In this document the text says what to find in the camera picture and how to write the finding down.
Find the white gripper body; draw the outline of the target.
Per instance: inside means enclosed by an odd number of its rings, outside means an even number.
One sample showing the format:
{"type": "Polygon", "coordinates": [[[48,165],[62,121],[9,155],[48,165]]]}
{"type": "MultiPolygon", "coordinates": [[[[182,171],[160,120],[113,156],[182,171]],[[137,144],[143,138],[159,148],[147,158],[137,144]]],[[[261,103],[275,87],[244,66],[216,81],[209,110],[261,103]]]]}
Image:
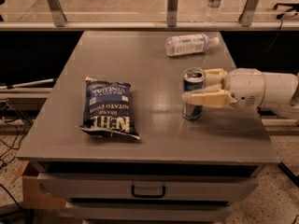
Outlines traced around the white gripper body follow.
{"type": "Polygon", "coordinates": [[[231,93],[231,106],[237,109],[257,108],[264,95],[265,78],[257,69],[238,68],[228,73],[224,89],[231,93]]]}

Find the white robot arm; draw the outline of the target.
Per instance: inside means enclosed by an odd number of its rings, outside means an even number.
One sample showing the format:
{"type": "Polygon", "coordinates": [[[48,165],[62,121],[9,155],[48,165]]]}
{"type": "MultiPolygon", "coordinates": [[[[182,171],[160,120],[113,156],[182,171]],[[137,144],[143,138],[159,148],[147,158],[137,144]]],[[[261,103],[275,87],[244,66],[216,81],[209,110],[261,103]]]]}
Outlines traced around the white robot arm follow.
{"type": "Polygon", "coordinates": [[[298,76],[237,68],[203,71],[204,87],[185,91],[182,100],[188,105],[239,110],[261,108],[279,117],[299,120],[298,76]]]}

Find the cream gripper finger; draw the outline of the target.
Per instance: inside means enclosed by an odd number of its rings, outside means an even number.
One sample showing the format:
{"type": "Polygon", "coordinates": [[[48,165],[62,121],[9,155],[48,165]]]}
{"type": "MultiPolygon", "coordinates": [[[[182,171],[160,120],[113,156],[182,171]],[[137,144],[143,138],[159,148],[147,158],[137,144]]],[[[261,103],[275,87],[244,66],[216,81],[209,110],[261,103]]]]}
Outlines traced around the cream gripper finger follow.
{"type": "Polygon", "coordinates": [[[185,91],[181,99],[189,105],[202,105],[213,108],[223,108],[234,101],[231,93],[219,85],[212,85],[203,89],[185,91]]]}
{"type": "Polygon", "coordinates": [[[223,85],[223,82],[228,75],[228,73],[222,68],[206,69],[205,73],[206,73],[205,84],[207,86],[212,86],[216,84],[223,85]]]}

